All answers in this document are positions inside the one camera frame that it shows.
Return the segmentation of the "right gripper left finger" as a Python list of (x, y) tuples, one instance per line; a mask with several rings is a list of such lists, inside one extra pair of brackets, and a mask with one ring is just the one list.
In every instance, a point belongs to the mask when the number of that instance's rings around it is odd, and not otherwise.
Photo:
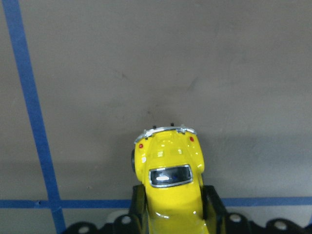
[(133, 194), (128, 216), (131, 218), (132, 234), (148, 233), (147, 198), (144, 185), (133, 187)]

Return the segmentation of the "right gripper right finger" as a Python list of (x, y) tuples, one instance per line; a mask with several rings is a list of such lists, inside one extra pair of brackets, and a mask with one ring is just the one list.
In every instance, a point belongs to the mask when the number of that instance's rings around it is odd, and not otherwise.
[(210, 234), (226, 233), (227, 211), (214, 186), (203, 186), (203, 217)]

